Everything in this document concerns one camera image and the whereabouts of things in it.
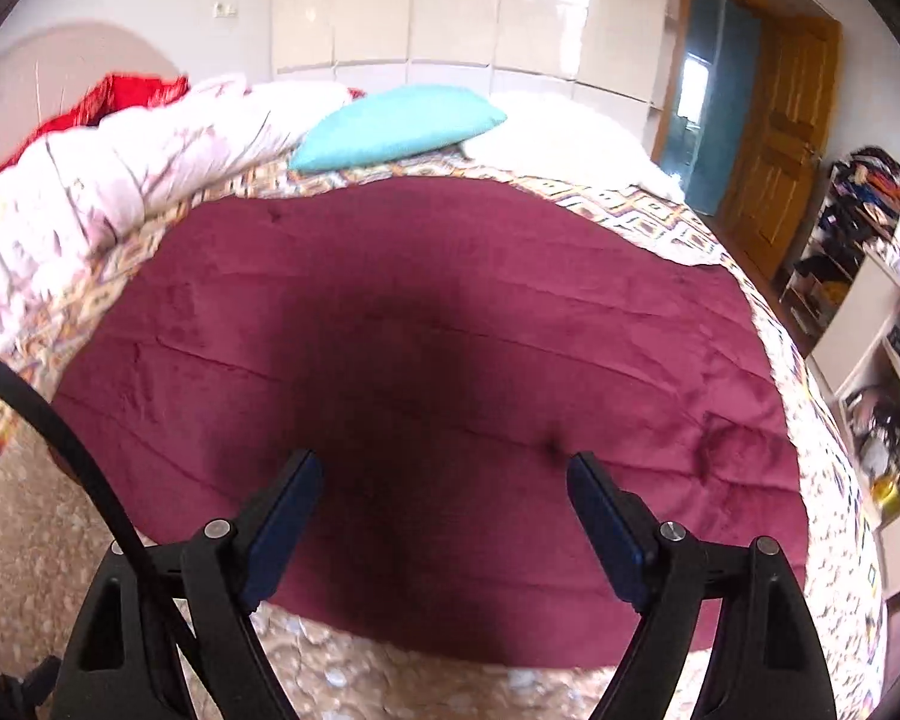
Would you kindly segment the maroon quilted down jacket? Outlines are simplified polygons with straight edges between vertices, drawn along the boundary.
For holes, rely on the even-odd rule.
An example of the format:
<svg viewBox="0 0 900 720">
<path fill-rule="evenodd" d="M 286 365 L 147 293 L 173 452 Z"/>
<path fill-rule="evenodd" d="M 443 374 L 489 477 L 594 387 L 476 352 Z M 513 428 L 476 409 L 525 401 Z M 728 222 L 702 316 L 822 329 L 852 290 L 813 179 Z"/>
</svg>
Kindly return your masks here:
<svg viewBox="0 0 900 720">
<path fill-rule="evenodd" d="M 567 497 L 580 450 L 657 517 L 806 564 L 797 450 L 731 273 L 500 182 L 198 206 L 53 405 L 159 543 L 315 452 L 325 486 L 274 600 L 403 649 L 621 660 L 637 617 Z"/>
</svg>

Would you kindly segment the yellow container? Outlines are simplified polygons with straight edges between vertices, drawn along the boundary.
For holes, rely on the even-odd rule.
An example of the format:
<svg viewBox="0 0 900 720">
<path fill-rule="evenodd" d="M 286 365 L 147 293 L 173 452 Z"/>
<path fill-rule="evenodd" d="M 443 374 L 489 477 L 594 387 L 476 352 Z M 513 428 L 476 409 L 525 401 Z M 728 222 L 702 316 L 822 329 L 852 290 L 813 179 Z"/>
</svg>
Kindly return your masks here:
<svg viewBox="0 0 900 720">
<path fill-rule="evenodd" d="M 881 522 L 900 512 L 900 472 L 888 472 L 878 476 L 870 488 Z"/>
</svg>

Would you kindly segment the cream shelf unit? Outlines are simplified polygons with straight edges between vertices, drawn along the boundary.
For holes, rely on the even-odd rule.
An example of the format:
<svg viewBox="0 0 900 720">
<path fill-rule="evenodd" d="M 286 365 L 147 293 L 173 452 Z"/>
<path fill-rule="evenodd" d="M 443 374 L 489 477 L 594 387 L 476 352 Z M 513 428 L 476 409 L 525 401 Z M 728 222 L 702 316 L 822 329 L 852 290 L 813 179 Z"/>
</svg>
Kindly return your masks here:
<svg viewBox="0 0 900 720">
<path fill-rule="evenodd" d="M 877 519 L 883 590 L 893 598 L 900 595 L 900 512 L 881 522 L 870 493 L 878 476 L 900 472 L 900 277 L 891 265 L 866 257 L 808 364 Z"/>
</svg>

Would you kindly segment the brown wooden door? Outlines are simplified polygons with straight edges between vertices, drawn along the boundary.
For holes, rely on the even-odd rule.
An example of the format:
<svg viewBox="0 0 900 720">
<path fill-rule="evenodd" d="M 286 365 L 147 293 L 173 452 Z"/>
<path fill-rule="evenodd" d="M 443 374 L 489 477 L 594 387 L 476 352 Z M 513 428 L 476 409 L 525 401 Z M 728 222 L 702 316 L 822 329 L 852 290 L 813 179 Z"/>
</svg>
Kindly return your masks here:
<svg viewBox="0 0 900 720">
<path fill-rule="evenodd" d="M 841 65 L 841 25 L 764 23 L 745 132 L 718 224 L 752 271 L 772 280 L 802 224 L 823 160 Z"/>
</svg>

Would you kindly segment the pink floral duvet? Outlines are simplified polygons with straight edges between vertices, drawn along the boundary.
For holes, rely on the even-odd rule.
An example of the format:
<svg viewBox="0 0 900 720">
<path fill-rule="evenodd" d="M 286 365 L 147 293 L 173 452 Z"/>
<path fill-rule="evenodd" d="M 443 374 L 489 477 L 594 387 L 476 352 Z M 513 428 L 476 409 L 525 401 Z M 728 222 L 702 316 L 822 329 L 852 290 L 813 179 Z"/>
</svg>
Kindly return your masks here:
<svg viewBox="0 0 900 720">
<path fill-rule="evenodd" d="M 0 353 L 98 252 L 196 190 L 276 160 L 351 99 L 328 80 L 231 73 L 38 137 L 0 171 Z"/>
</svg>

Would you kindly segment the teal glass door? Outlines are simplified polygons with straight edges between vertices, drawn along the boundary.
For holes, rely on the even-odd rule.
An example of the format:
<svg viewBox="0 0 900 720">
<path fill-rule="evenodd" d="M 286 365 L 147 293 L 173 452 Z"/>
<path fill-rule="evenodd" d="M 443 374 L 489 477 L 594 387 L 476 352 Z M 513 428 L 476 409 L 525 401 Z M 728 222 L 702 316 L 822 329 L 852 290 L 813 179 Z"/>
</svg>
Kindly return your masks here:
<svg viewBox="0 0 900 720">
<path fill-rule="evenodd" d="M 758 75 L 763 23 L 735 0 L 691 0 L 660 167 L 702 216 L 730 187 Z"/>
</svg>

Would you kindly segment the white plush pillow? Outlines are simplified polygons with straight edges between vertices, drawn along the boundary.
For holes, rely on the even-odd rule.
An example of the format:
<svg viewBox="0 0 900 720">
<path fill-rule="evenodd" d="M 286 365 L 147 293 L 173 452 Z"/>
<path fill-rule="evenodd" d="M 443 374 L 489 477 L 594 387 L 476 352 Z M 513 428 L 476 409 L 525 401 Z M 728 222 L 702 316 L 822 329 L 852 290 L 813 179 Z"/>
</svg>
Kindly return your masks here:
<svg viewBox="0 0 900 720">
<path fill-rule="evenodd" d="M 628 127 L 578 107 L 510 110 L 502 124 L 461 144 L 468 160 L 520 176 L 580 187 L 640 188 L 685 201 L 685 192 L 658 167 Z"/>
</svg>

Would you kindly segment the red blanket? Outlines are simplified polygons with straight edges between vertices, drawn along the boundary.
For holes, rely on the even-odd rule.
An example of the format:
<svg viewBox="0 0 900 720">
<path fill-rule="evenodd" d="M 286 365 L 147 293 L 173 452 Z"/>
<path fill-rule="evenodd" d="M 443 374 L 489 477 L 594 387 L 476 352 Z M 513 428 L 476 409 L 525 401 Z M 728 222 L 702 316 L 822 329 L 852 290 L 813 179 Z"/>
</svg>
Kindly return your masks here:
<svg viewBox="0 0 900 720">
<path fill-rule="evenodd" d="M 134 73 L 109 73 L 93 88 L 89 89 L 73 107 L 46 119 L 25 138 L 19 148 L 6 161 L 0 163 L 0 172 L 15 166 L 20 156 L 32 143 L 45 135 L 66 132 L 69 128 L 97 127 L 107 115 L 115 114 L 130 107 L 166 106 L 183 98 L 190 91 L 187 75 L 164 80 L 157 75 L 134 75 Z"/>
</svg>

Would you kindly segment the beige rounded headboard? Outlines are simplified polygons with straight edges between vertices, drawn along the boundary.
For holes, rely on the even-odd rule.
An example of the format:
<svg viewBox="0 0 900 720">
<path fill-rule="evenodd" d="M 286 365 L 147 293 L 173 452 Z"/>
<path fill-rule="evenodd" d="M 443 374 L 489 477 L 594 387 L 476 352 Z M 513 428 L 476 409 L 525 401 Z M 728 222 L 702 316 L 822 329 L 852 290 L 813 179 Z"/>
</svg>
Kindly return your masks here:
<svg viewBox="0 0 900 720">
<path fill-rule="evenodd" d="M 0 52 L 0 164 L 110 71 L 172 78 L 178 68 L 134 32 L 92 21 L 44 29 Z"/>
</svg>

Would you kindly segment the turquoise pillow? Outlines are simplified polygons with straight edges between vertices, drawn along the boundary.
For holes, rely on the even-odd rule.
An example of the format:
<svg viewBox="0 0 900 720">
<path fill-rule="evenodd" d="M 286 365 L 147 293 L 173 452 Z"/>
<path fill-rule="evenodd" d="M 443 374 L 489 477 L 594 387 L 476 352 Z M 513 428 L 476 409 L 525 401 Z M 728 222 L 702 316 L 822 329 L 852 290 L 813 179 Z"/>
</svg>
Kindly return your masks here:
<svg viewBox="0 0 900 720">
<path fill-rule="evenodd" d="M 507 114 L 463 86 L 406 85 L 366 94 L 302 138 L 290 169 L 304 174 L 391 163 L 479 137 Z"/>
</svg>

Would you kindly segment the glossy cream wardrobe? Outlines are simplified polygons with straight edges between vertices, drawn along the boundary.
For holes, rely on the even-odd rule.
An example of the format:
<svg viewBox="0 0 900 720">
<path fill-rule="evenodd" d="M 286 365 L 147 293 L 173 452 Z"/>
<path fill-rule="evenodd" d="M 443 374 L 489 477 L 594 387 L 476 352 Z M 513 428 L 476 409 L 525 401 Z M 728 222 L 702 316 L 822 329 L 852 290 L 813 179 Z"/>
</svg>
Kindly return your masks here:
<svg viewBox="0 0 900 720">
<path fill-rule="evenodd" d="M 668 0 L 272 0 L 271 62 L 362 91 L 468 86 L 517 110 L 571 103 L 649 146 Z"/>
</svg>

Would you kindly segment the wall socket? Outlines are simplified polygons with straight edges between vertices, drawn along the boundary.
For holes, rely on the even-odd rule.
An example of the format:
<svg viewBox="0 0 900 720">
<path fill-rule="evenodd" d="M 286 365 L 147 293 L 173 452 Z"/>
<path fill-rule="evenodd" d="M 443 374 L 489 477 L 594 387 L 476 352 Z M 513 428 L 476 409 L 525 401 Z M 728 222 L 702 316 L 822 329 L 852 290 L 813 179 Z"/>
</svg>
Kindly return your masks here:
<svg viewBox="0 0 900 720">
<path fill-rule="evenodd" d="M 216 20 L 230 20 L 230 18 L 237 18 L 237 5 L 229 4 L 229 2 L 215 2 L 215 4 L 212 5 L 212 16 L 214 16 Z"/>
</svg>

